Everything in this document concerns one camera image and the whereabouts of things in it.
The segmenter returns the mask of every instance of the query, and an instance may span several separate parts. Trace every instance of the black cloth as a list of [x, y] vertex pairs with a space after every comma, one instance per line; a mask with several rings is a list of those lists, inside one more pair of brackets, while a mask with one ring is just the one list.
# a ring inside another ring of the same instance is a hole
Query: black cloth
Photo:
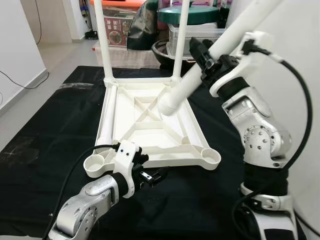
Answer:
[[[114, 68], [113, 74], [137, 78], [172, 73]], [[70, 86], [57, 90], [0, 153], [0, 235], [43, 236], [65, 175], [95, 143], [105, 94], [103, 77], [101, 67], [77, 67], [65, 81]], [[130, 239], [238, 239], [231, 209], [243, 181], [239, 134], [222, 102], [206, 88], [199, 87], [189, 103], [209, 145], [222, 156], [218, 168], [172, 167], [156, 187], [142, 189], [112, 207], [92, 230], [93, 239], [128, 235]], [[90, 181], [79, 164], [62, 202]]]

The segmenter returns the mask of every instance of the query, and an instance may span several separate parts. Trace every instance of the white plastic tube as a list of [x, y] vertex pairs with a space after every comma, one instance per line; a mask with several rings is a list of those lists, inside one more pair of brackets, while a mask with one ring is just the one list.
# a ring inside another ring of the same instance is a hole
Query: white plastic tube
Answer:
[[189, 15], [189, 3], [190, 3], [190, 0], [182, 1], [181, 16], [180, 16], [180, 22], [179, 22], [179, 32], [178, 32], [178, 39], [176, 43], [173, 74], [172, 74], [173, 81], [179, 81], [181, 78], [180, 74], [181, 74], [182, 57], [184, 55], [184, 49], [185, 49], [185, 38], [186, 38], [186, 30], [187, 30], [188, 15]]
[[[210, 47], [210, 55], [217, 60], [223, 54], [230, 54], [241, 42], [244, 34], [253, 31], [282, 2], [283, 0], [254, 0]], [[200, 76], [201, 69], [196, 64], [169, 94], [159, 100], [159, 110], [167, 116], [173, 114], [180, 103], [200, 86]]]
[[114, 118], [117, 98], [117, 86], [113, 85], [110, 91], [110, 97], [103, 116], [100, 137], [96, 141], [97, 145], [113, 144], [112, 135], [114, 130]]
[[108, 40], [107, 40], [107, 32], [105, 27], [105, 18], [104, 18], [104, 12], [102, 9], [101, 0], [94, 0], [94, 10], [95, 10], [95, 16], [96, 16], [98, 36], [100, 40], [104, 77], [107, 82], [114, 82], [115, 78], [112, 73], [109, 46], [108, 46]]

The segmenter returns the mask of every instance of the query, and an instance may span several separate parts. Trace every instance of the clear plastic box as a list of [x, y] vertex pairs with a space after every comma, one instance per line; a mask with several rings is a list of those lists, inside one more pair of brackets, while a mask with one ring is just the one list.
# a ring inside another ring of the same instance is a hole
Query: clear plastic box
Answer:
[[[168, 24], [168, 27], [169, 42], [166, 45], [166, 50], [168, 55], [174, 58], [177, 49], [179, 25]], [[217, 24], [215, 22], [186, 26], [183, 57], [190, 57], [192, 59], [189, 52], [189, 42], [192, 37], [195, 37], [200, 41], [209, 39], [215, 42], [224, 33], [224, 31], [224, 28], [217, 28]]]

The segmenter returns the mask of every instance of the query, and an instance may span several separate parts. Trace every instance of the orange tray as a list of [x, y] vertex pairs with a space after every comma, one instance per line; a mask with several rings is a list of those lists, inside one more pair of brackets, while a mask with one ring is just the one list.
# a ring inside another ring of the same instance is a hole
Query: orange tray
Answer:
[[146, 0], [125, 0], [125, 1], [109, 1], [102, 0], [102, 6], [112, 6], [112, 7], [127, 7], [127, 8], [140, 8]]

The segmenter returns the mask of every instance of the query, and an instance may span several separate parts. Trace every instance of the green lid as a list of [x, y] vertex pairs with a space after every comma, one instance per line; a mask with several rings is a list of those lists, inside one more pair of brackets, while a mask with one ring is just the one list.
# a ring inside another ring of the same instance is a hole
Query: green lid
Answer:
[[[213, 6], [191, 5], [190, 2], [188, 25], [215, 23], [218, 21], [219, 10]], [[158, 11], [158, 21], [167, 24], [179, 24], [182, 6], [162, 8]]]

